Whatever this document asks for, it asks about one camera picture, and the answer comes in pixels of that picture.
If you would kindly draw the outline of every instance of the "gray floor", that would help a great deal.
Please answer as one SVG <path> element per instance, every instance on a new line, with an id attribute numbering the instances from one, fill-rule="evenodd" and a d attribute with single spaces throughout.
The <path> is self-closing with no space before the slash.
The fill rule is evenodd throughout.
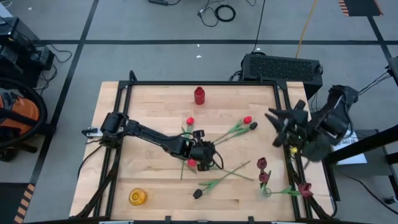
<path id="1" fill-rule="evenodd" d="M 260 39 L 298 40 L 312 0 L 268 0 Z M 385 40 L 398 40 L 395 0 L 378 0 L 383 17 L 375 17 Z M 8 10 L 19 16 L 41 39 L 78 40 L 93 0 L 15 0 Z M 197 11 L 206 0 L 182 0 L 162 7 L 146 0 L 100 0 L 88 40 L 255 39 L 262 1 L 255 7 L 229 0 L 237 10 L 235 21 L 205 27 Z M 205 20 L 214 22 L 209 14 Z M 377 40 L 365 17 L 345 17 L 337 0 L 319 1 L 305 34 L 306 40 Z M 76 45 L 56 45 L 75 53 Z M 296 45 L 258 45 L 268 55 L 294 57 Z M 134 70 L 139 80 L 227 80 L 239 69 L 252 45 L 85 45 L 50 145 L 37 188 L 27 212 L 27 222 L 67 218 L 83 157 L 85 138 L 80 131 L 91 124 L 102 81 L 126 80 Z M 389 46 L 393 56 L 398 46 Z M 324 66 L 324 87 L 350 85 L 361 89 L 384 73 L 386 58 L 378 45 L 304 45 L 300 58 L 317 59 Z M 72 60 L 55 64 L 58 76 L 45 91 L 50 118 L 55 110 Z M 392 79 L 362 95 L 352 109 L 355 128 L 380 130 L 398 123 L 398 88 Z M 396 152 L 393 145 L 387 148 Z M 21 153 L 11 163 L 0 163 L 1 182 L 28 182 L 38 154 Z M 395 223 L 396 216 L 379 205 L 358 183 L 337 175 L 341 194 L 337 217 L 352 222 Z M 362 179 L 381 197 L 393 194 L 387 177 Z M 391 206 L 398 210 L 398 205 Z"/>

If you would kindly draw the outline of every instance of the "yellow cable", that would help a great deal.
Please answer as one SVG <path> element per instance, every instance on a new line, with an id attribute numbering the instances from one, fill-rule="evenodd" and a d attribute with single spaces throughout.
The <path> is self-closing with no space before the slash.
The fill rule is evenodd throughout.
<path id="1" fill-rule="evenodd" d="M 313 10 L 315 9 L 315 6 L 317 6 L 317 3 L 318 3 L 318 0 L 315 0 L 315 1 L 313 2 L 313 5 L 312 5 L 311 11 L 310 11 L 310 15 L 308 16 L 308 19 L 307 19 L 307 21 L 306 21 L 306 23 L 305 23 L 303 32 L 301 33 L 300 42 L 298 43 L 297 52 L 296 52 L 296 58 L 299 56 L 300 48 L 301 48 L 301 42 L 303 41 L 305 29 L 307 28 L 307 25 L 308 25 L 308 23 L 309 23 L 310 20 L 311 20 L 311 16 L 312 16 Z"/>

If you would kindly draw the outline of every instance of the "yellow and black striped tape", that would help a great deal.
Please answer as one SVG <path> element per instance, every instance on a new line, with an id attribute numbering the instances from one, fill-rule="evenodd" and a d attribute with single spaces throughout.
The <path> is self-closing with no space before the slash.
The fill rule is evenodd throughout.
<path id="1" fill-rule="evenodd" d="M 373 0 L 377 8 L 379 9 L 379 16 L 383 16 L 383 12 L 381 11 L 380 5 L 376 0 Z M 343 11 L 344 16 L 349 16 L 349 10 L 345 3 L 345 0 L 338 0 L 338 4 L 340 5 L 341 10 Z"/>
<path id="2" fill-rule="evenodd" d="M 17 215 L 15 215 L 14 223 L 23 223 L 27 208 L 29 207 L 30 200 L 32 200 L 33 192 L 35 190 L 34 184 L 29 184 L 24 192 L 24 196 L 22 197 L 21 204 L 19 205 Z"/>

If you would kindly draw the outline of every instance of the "yellow container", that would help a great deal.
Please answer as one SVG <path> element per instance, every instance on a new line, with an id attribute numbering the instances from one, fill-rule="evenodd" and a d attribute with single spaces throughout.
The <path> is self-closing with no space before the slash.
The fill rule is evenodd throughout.
<path id="1" fill-rule="evenodd" d="M 148 199 L 147 192 L 142 189 L 133 189 L 129 195 L 129 201 L 132 205 L 142 205 Z"/>

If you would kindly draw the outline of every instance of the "table frame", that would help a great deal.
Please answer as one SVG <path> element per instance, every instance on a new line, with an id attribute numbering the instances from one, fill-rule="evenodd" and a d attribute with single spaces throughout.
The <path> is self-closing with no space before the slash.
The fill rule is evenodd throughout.
<path id="1" fill-rule="evenodd" d="M 115 99 L 115 104 L 114 104 L 114 112 L 118 112 L 120 104 L 121 104 L 121 97 L 122 97 L 122 92 L 125 88 L 127 88 L 126 92 L 126 97 L 124 100 L 124 107 L 123 107 L 123 113 L 127 113 L 129 109 L 129 102 L 131 98 L 131 92 L 132 88 L 135 85 L 201 85 L 201 86 L 206 86 L 206 85 L 231 85 L 231 86 L 272 86 L 274 89 L 274 96 L 275 96 L 275 104 L 276 108 L 278 110 L 282 109 L 282 105 L 280 103 L 280 96 L 279 96 L 279 91 L 278 88 L 279 86 L 276 84 L 275 81 L 259 81 L 259 82 L 191 82 L 191 81 L 138 81 L 134 72 L 130 71 L 130 79 L 129 81 L 119 81 L 118 85 L 118 92 L 116 93 L 116 99 Z M 291 109 L 290 105 L 290 100 L 289 100 L 289 94 L 287 93 L 287 89 L 282 89 L 283 95 L 284 95 L 284 101 L 286 108 L 289 110 Z M 116 190 L 116 182 L 118 178 L 118 170 L 119 170 L 119 163 L 120 163 L 120 157 L 121 157 L 121 150 L 123 147 L 123 139 L 121 139 L 121 144 L 118 148 L 116 148 L 116 153 L 114 156 L 114 164 L 112 165 L 115 170 L 111 172 L 108 172 L 108 167 L 109 167 L 109 161 L 111 157 L 111 148 L 106 148 L 106 152 L 104 155 L 104 161 L 103 161 L 103 166 L 101 170 L 101 177 L 99 180 L 99 187 L 95 195 L 99 196 L 96 198 L 96 203 L 94 206 L 94 212 L 93 212 L 93 217 L 92 218 L 86 218 L 86 223 L 89 223 L 92 221 L 92 219 L 96 220 L 95 222 L 98 221 L 98 219 L 103 218 L 103 220 L 110 220 L 111 214 L 112 214 L 112 207 L 113 207 L 113 200 L 114 200 L 114 193 Z M 297 168 L 297 172 L 294 169 L 294 165 L 292 163 L 292 158 L 290 156 L 290 151 L 288 147 L 284 147 L 284 156 L 285 156 L 285 164 L 287 168 L 287 173 L 288 173 L 288 181 L 289 185 L 292 186 L 292 189 L 295 190 L 295 184 L 300 184 L 302 182 L 305 182 L 305 174 L 304 174 L 304 169 L 303 169 L 303 164 L 301 160 L 301 155 L 297 154 L 295 156 L 295 165 Z M 106 211 L 105 211 L 105 216 L 100 217 L 100 209 L 101 209 L 101 201 L 102 201 L 102 194 L 107 187 L 107 184 L 105 185 L 106 182 L 109 183 L 109 181 L 106 181 L 106 179 L 109 180 L 109 176 L 112 175 L 111 181 L 110 181 L 110 187 L 109 187 L 109 197 L 108 201 L 106 202 Z M 329 181 L 327 182 L 329 191 L 330 189 L 330 184 Z M 294 217 L 296 222 L 300 223 L 347 223 L 343 221 L 337 221 L 334 220 L 331 216 L 325 213 L 325 211 L 319 206 L 317 201 L 313 197 L 309 198 L 303 198 L 303 203 L 304 203 L 304 209 L 305 209 L 305 218 L 302 218 L 300 215 L 300 207 L 299 207 L 299 202 L 297 200 L 297 197 L 291 196 L 292 198 L 292 206 L 293 206 L 293 212 L 294 212 Z M 317 216 L 320 219 L 315 219 L 312 216 L 312 210 L 317 214 Z M 76 217 L 76 221 L 83 221 L 80 218 Z M 171 221 L 170 216 L 166 216 L 165 220 L 134 220 L 134 223 L 193 223 L 195 221 Z M 227 221 L 221 221 L 221 222 L 213 222 L 209 221 L 211 223 L 235 223 L 235 224 L 243 224 L 247 222 L 227 222 Z M 255 222 L 254 217 L 248 217 L 248 223 L 272 223 L 272 222 Z"/>

